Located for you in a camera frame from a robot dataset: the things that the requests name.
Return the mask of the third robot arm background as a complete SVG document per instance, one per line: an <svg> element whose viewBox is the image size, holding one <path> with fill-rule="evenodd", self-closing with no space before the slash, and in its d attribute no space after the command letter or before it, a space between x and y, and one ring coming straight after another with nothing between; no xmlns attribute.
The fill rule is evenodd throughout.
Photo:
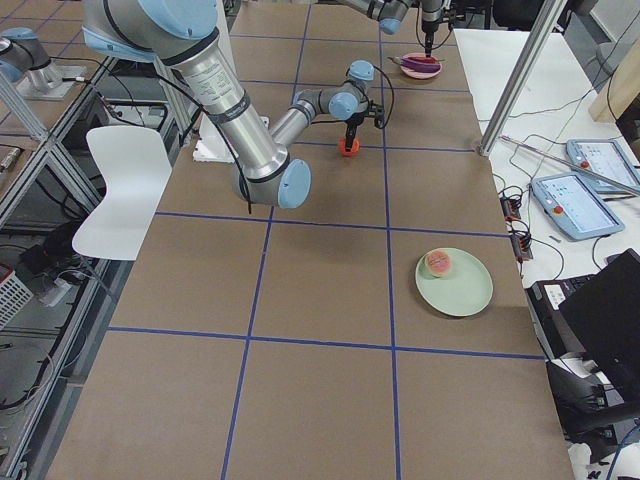
<svg viewBox="0 0 640 480"><path fill-rule="evenodd" d="M27 27L1 32L1 73L29 100L62 100L87 68L59 65Z"/></svg>

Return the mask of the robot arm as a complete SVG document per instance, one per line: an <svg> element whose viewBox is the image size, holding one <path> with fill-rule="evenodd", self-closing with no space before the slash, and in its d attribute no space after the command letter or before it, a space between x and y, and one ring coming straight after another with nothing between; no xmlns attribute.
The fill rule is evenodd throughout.
<svg viewBox="0 0 640 480"><path fill-rule="evenodd" d="M86 1L83 11L90 48L130 61L160 61L181 75L195 104L228 142L236 192L249 203L282 209L304 203L311 170L292 158L288 147L316 116L345 122L347 147L365 118L373 118L378 128L384 125L383 108L368 96L374 67L358 60L340 86L299 92L286 114L266 127L219 46L213 1Z"/></svg>
<svg viewBox="0 0 640 480"><path fill-rule="evenodd" d="M424 53L432 55L435 34L443 22L445 2L441 0L343 0L339 4L347 6L367 18L375 20L379 29L394 35L411 8L418 9L417 19L420 21L424 41L421 42Z"/></svg>

